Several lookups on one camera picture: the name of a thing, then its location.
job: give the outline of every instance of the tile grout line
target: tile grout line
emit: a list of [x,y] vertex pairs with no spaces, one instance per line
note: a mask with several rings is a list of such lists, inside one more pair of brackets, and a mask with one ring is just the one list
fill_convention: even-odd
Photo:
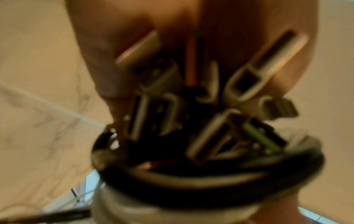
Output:
[[5,88],[5,89],[8,89],[10,91],[14,91],[17,94],[20,94],[20,95],[23,95],[25,97],[31,98],[31,99],[33,99],[35,101],[38,101],[38,102],[40,102],[40,103],[42,103],[42,104],[44,104],[44,105],[46,105],[46,106],[48,106],[48,107],[50,107],[50,108],[52,108],[54,110],[62,112],[64,114],[66,114],[66,115],[69,115],[71,117],[80,119],[80,120],[82,120],[82,121],[84,121],[84,122],[86,122],[86,123],[88,123],[88,124],[90,124],[90,125],[92,125],[94,127],[101,128],[101,129],[104,129],[104,127],[105,127],[105,125],[100,123],[100,122],[97,122],[97,121],[95,121],[93,119],[90,119],[90,118],[88,118],[86,116],[83,116],[83,115],[81,115],[81,114],[79,114],[77,112],[68,110],[68,109],[66,109],[66,108],[64,108],[62,106],[59,106],[59,105],[57,105],[57,104],[55,104],[55,103],[53,103],[53,102],[51,102],[49,100],[46,100],[44,98],[38,97],[36,95],[33,95],[33,94],[31,94],[31,93],[29,93],[27,91],[24,91],[24,90],[21,90],[21,89],[18,89],[18,88],[14,88],[14,87],[9,87],[8,85],[5,85],[2,82],[0,82],[0,86]]

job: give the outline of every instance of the black cord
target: black cord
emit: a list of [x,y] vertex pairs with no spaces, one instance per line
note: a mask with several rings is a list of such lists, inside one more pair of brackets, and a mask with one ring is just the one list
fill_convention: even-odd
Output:
[[0,219],[0,224],[36,224],[70,222],[91,217],[90,208],[83,207],[55,213],[39,214],[35,216],[17,216]]

